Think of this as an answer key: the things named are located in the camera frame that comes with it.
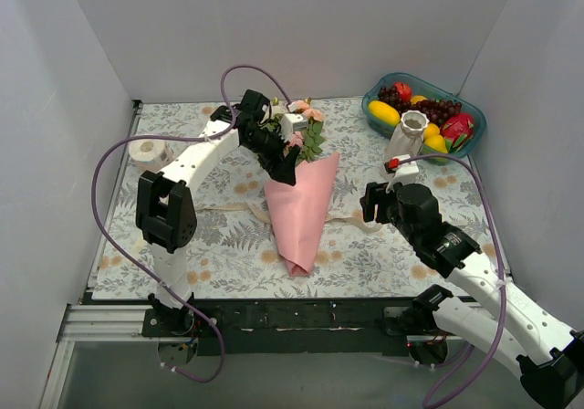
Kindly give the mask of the artificial flower bouquet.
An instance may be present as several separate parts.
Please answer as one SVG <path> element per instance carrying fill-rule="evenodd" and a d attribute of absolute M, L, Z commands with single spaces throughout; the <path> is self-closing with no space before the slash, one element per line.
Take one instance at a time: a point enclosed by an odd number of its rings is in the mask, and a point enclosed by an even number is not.
<path fill-rule="evenodd" d="M 280 120 L 285 113 L 302 114 L 307 118 L 308 126 L 302 131 L 282 132 Z M 311 105 L 311 99 L 295 100 L 289 103 L 273 99 L 270 103 L 270 111 L 266 112 L 262 124 L 271 131 L 275 130 L 284 141 L 284 154 L 287 154 L 293 146 L 301 148 L 297 165 L 314 162 L 323 152 L 321 145 L 325 141 L 324 115 Z"/>

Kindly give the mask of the pink wrapping paper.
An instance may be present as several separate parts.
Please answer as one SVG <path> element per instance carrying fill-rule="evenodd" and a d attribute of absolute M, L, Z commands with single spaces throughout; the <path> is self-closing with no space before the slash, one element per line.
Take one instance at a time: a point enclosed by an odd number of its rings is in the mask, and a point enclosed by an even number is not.
<path fill-rule="evenodd" d="M 278 254 L 292 277 L 307 277 L 316 261 L 328 215 L 340 153 L 296 169 L 296 184 L 272 179 L 264 185 Z"/>

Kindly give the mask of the cream ribbon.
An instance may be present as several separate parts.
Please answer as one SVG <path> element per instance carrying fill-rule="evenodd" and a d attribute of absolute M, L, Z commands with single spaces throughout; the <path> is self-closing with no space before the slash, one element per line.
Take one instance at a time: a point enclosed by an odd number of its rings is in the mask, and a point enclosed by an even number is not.
<path fill-rule="evenodd" d="M 271 225 L 271 217 L 267 211 L 262 211 L 258 207 L 248 204 L 248 203 L 235 203 L 235 204 L 223 204 L 223 205 L 202 205 L 199 204 L 195 207 L 196 211 L 222 211 L 222 212 L 250 212 L 257 220 L 260 222 Z M 381 225 L 367 226 L 362 220 L 358 220 L 354 217 L 341 217 L 336 215 L 327 215 L 325 217 L 325 223 L 331 222 L 342 222 L 348 225 L 357 227 L 359 230 L 365 234 L 373 234 L 381 231 Z"/>

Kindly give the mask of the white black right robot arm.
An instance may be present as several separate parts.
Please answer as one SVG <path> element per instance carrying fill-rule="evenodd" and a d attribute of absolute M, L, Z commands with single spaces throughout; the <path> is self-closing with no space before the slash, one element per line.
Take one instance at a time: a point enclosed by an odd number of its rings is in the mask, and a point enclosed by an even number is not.
<path fill-rule="evenodd" d="M 565 408 L 583 390 L 583 334 L 536 304 L 511 280 L 502 280 L 480 246 L 442 219 L 437 199 L 421 184 L 369 183 L 360 198 L 365 221 L 391 224 L 428 268 L 461 288 L 487 310 L 464 305 L 432 286 L 415 298 L 414 326 L 439 328 L 489 351 L 544 408 Z"/>

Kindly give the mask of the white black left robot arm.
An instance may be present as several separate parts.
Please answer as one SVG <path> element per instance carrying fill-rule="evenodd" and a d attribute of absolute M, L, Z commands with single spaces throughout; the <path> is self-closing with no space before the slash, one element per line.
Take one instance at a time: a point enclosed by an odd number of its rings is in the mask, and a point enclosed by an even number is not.
<path fill-rule="evenodd" d="M 157 290 L 148 301 L 157 321 L 171 334 L 183 336 L 195 322 L 187 307 L 193 293 L 186 263 L 186 247 L 197 227 L 193 193 L 223 158 L 240 146 L 256 155 L 273 180 L 294 185 L 300 149 L 290 141 L 307 125 L 297 105 L 275 112 L 266 96 L 249 89 L 232 109 L 223 105 L 211 114 L 200 142 L 157 173 L 141 175 L 136 225 L 149 246 L 158 279 Z"/>

